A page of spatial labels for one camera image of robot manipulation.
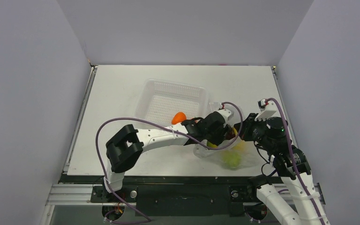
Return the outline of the clear plastic bag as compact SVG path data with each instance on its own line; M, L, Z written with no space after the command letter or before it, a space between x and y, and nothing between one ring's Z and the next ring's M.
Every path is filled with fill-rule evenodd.
M258 155L252 142L240 138L222 150L209 150L196 145L193 154L203 161L213 163L227 170L240 170L260 165L263 160Z

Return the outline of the orange fake fruit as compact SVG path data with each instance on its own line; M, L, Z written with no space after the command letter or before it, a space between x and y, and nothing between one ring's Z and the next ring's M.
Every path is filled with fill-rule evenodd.
M178 112L174 115L174 117L171 120L171 124L175 125L177 123L181 123L187 119L187 116L183 112Z

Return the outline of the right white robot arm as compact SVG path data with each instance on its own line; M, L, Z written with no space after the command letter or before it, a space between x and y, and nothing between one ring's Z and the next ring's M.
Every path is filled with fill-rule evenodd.
M282 225L328 225L329 219L316 190L304 153L293 145L287 122L281 117L260 119L251 113L237 126L243 141L254 142L272 157L272 165L293 201L291 207L265 175L246 186L251 200L260 200Z

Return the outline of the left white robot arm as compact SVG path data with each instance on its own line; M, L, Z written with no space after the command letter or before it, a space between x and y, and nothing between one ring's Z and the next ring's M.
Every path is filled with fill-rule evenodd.
M229 140L233 129L228 121L232 117L232 111L219 109L205 118L185 120L168 127L155 125L151 129L136 129L132 124L125 125L105 144L109 167L103 196L111 202L120 198L125 172L135 166L144 152L166 146L202 145L203 141L218 146Z

